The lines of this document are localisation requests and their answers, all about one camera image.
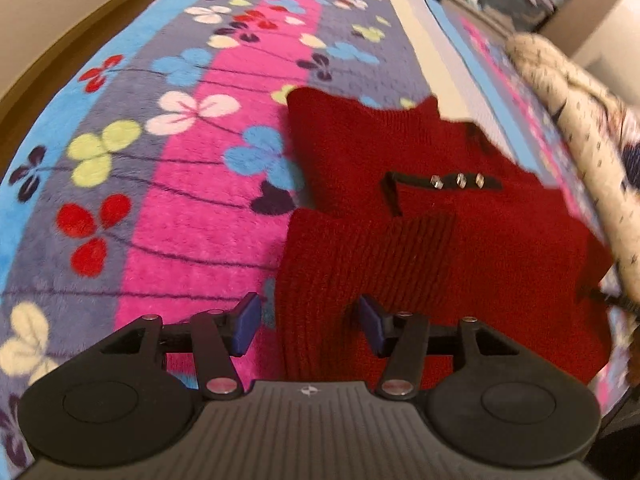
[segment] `bed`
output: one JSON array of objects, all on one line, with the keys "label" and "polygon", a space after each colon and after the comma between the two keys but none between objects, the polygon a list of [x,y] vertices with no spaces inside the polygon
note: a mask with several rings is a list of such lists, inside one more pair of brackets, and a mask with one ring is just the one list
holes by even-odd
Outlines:
[{"label": "bed", "polygon": [[[143,314],[179,322],[256,291],[263,326],[236,366],[245,383],[278,377],[274,276],[290,212],[310,205],[287,145],[301,85],[371,107],[436,94],[443,117],[478,122],[599,230],[544,108],[436,1],[158,0],[50,102],[0,185],[0,477],[30,462],[28,385]],[[625,318],[610,320],[603,412],[625,389]]]}]

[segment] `wooden floor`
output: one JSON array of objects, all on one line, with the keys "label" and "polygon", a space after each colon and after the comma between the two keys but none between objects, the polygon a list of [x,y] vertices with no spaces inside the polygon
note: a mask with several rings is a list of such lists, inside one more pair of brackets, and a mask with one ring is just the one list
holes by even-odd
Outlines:
[{"label": "wooden floor", "polygon": [[127,27],[154,0],[127,0],[89,28],[34,81],[9,113],[0,121],[0,177],[31,125],[53,96],[76,75],[91,56]]}]

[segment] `pink stripe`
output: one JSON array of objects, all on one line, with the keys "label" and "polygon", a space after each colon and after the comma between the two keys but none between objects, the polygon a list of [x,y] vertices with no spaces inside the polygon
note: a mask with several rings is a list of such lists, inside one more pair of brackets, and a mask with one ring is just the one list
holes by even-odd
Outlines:
[{"label": "pink stripe", "polygon": [[[308,78],[308,71],[299,68],[295,61],[310,59],[313,50],[300,43],[299,38],[303,32],[316,31],[321,15],[321,5],[314,0],[297,1],[306,10],[305,14],[278,12],[270,9],[265,1],[254,7],[276,23],[278,29],[263,30],[257,23],[249,23],[260,41],[249,44],[240,41],[241,46],[219,51],[203,78],[211,83],[201,83],[192,94],[198,102],[212,94],[230,95],[241,108],[224,117],[197,118],[190,129],[168,139],[164,158],[222,161],[228,148],[246,146],[239,134],[251,126],[269,126],[286,137],[286,108],[274,102],[270,93],[285,84],[304,84]],[[234,7],[235,15],[243,14],[246,9]],[[305,24],[290,25],[284,21],[286,16],[296,17]],[[216,68],[228,72],[219,72]],[[224,165],[159,163],[153,178],[155,183],[241,208],[199,202],[157,187],[150,188],[132,237],[134,247],[127,257],[123,290],[221,298],[240,298],[249,291],[261,293],[264,280],[275,274],[289,221],[288,215],[260,216],[249,209],[251,200],[260,196],[260,183],[264,179],[264,173],[240,176]],[[168,259],[135,247],[183,256],[189,261]],[[229,265],[203,263],[207,260]],[[115,324],[120,327],[145,312],[161,314],[164,322],[175,322],[202,310],[228,309],[233,305],[234,300],[151,302],[121,298]],[[182,370],[190,368],[188,359],[171,361]],[[236,365],[245,384],[252,378],[279,377],[281,359],[274,331],[261,329],[248,354],[237,360]]]}]

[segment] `red sweater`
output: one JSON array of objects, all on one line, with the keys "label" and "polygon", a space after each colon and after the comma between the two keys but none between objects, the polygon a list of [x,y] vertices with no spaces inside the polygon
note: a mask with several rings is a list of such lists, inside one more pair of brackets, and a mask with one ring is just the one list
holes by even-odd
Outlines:
[{"label": "red sweater", "polygon": [[[350,307],[365,292],[434,323],[476,316],[584,382],[607,363],[606,310],[586,293],[610,255],[567,214],[559,191],[504,158],[478,127],[442,121],[433,98],[383,112],[297,89],[288,103],[293,147],[320,210],[292,215],[276,279],[288,379],[377,381],[384,362]],[[402,217],[392,219],[380,186],[389,170],[482,173],[502,189],[399,185]],[[449,369],[430,358],[423,386]]]}]

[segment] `logo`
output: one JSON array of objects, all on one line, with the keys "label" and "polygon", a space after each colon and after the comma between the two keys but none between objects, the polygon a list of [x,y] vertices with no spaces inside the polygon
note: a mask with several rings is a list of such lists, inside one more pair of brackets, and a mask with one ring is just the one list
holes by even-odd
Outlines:
[{"label": "logo", "polygon": [[307,397],[312,397],[317,394],[320,390],[318,390],[315,386],[308,384],[307,386],[302,386],[300,388],[300,393],[306,395]]}]

